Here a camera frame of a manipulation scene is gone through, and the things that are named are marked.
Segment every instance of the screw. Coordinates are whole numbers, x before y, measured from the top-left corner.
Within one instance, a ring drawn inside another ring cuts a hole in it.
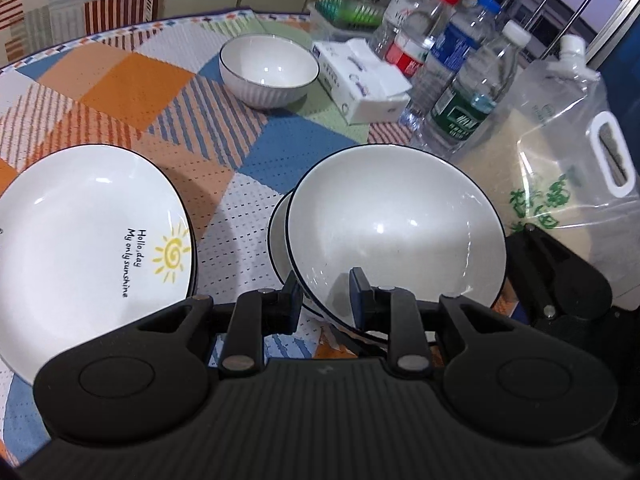
[[[429,368],[429,360],[421,355],[403,355],[398,359],[398,367],[405,372],[422,372]]]
[[[231,372],[244,372],[255,365],[248,355],[230,355],[222,361],[223,368]]]
[[[556,308],[553,305],[547,305],[542,309],[542,314],[544,314],[547,319],[553,319],[556,317]]]

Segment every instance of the water bottle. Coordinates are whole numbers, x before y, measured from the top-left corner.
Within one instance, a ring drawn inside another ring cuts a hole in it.
[[[458,0],[429,0],[402,23],[385,60],[411,78],[427,59],[435,38],[449,21]]]
[[[400,32],[402,22],[425,1],[428,0],[391,0],[385,10],[382,23],[367,42],[380,59],[384,59],[386,51]]]
[[[470,54],[427,114],[411,145],[447,160],[494,110],[516,76],[531,35],[511,20],[500,36]]]
[[[478,0],[475,7],[456,12],[427,56],[424,66],[412,78],[411,102],[400,122],[415,130],[426,113],[458,73],[469,52],[476,51],[495,35],[495,17],[500,5],[495,0]]]

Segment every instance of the blue wall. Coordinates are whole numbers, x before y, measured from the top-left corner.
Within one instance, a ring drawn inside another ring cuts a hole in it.
[[[640,171],[640,18],[598,70],[607,85],[609,107]]]

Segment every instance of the green bottle label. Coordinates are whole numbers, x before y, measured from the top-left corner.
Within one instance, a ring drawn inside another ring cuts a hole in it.
[[[445,90],[431,109],[431,117],[442,133],[456,140],[467,140],[487,115],[474,108],[452,87]]]

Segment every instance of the tissue box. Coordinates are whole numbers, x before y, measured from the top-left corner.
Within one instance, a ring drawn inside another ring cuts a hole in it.
[[[409,103],[411,83],[398,67],[380,61],[364,40],[316,41],[320,84],[347,124],[393,123]]]

